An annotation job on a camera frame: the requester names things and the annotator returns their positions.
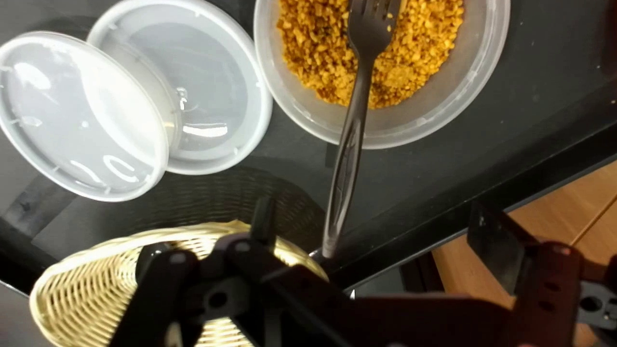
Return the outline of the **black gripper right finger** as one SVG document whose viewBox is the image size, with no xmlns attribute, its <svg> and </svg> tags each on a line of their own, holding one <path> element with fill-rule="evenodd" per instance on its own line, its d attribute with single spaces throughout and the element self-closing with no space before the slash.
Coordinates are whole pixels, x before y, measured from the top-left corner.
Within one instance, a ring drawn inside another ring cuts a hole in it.
<svg viewBox="0 0 617 347">
<path fill-rule="evenodd" d="M 617 257 L 587 261 L 558 241 L 537 241 L 502 211 L 473 205 L 466 243 L 514 297 L 504 342 L 514 347 L 572 347 L 578 322 L 617 338 Z"/>
</svg>

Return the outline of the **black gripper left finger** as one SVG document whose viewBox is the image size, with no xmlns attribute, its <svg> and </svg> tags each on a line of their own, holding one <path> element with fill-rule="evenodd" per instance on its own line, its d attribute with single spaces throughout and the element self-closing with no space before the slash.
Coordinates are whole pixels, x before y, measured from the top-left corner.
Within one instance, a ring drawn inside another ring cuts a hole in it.
<svg viewBox="0 0 617 347">
<path fill-rule="evenodd" d="M 325 315 L 337 293 L 273 255 L 273 216 L 275 203 L 258 201 L 250 228 L 219 238 L 202 261 L 171 243 L 146 247 L 111 347 L 196 347 L 217 319 L 229 319 L 254 347 L 346 347 Z"/>
</svg>

